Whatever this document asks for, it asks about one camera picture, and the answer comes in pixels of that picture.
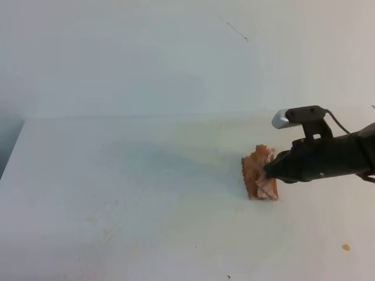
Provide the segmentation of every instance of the white table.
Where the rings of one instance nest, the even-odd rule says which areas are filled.
[[[0,279],[373,280],[374,185],[248,200],[241,157],[302,136],[272,114],[27,122],[0,181]],[[354,131],[375,110],[337,117]]]

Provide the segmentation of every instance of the white wall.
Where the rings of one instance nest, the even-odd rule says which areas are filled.
[[[0,110],[29,119],[371,104],[374,11],[371,0],[0,0]]]

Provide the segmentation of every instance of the black robotic arm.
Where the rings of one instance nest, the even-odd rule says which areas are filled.
[[[346,135],[333,137],[324,120],[327,113]],[[296,183],[356,174],[375,183],[375,179],[369,177],[375,172],[375,123],[349,133],[329,110],[312,106],[280,110],[272,124],[278,129],[302,125],[305,138],[293,141],[290,150],[280,152],[265,165],[266,177]]]

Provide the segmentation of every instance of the small debris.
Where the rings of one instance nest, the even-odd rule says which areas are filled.
[[[344,249],[344,250],[346,250],[346,251],[350,251],[351,250],[351,248],[350,248],[350,246],[348,244],[342,244],[341,248]]]

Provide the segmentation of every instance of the crumpled paper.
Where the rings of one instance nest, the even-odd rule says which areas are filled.
[[[278,200],[276,179],[266,179],[263,171],[274,155],[275,149],[257,145],[251,155],[242,158],[242,174],[250,200]]]

